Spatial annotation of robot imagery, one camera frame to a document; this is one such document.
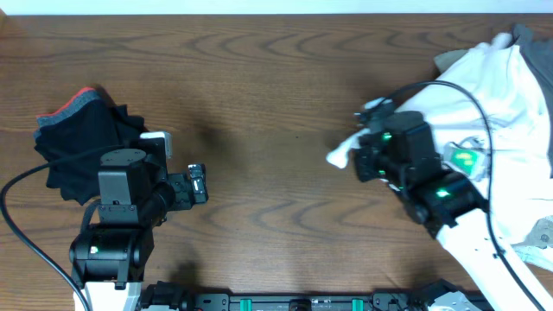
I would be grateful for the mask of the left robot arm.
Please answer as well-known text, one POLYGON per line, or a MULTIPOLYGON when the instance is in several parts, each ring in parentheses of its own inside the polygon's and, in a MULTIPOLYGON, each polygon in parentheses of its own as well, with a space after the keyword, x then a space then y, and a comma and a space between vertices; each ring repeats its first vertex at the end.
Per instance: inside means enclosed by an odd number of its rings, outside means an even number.
POLYGON ((85 219, 70 248, 72 278, 87 310, 192 310, 194 298, 181 286, 143 286, 154 250, 153 231, 168 213, 208 200, 206 168, 191 164, 170 174, 163 154, 117 149, 102 155, 99 222, 85 219))

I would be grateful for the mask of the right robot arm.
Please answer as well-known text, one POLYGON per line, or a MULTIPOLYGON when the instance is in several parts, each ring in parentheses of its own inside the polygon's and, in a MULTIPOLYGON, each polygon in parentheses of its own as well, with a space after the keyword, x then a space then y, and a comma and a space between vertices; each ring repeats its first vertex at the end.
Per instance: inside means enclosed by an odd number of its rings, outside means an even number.
POLYGON ((435 151, 431 127, 420 112, 396 112, 390 100, 382 100, 358 118, 363 129, 354 162, 360 181, 386 183, 492 308, 552 307, 551 295, 499 235, 489 200, 435 151))

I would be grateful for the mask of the white printed t-shirt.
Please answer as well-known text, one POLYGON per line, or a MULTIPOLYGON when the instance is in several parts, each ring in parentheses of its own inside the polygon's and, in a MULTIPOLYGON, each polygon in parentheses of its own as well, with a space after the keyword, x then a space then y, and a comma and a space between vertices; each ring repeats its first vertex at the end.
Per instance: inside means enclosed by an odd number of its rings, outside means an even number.
POLYGON ((432 125, 438 153, 448 147, 493 147, 493 213, 500 231, 526 263, 551 270, 552 243, 536 234, 537 222, 552 220, 552 125, 542 90, 513 35, 500 33, 473 48, 440 79, 471 92, 480 114, 460 92, 428 86, 401 105, 420 111, 432 125))

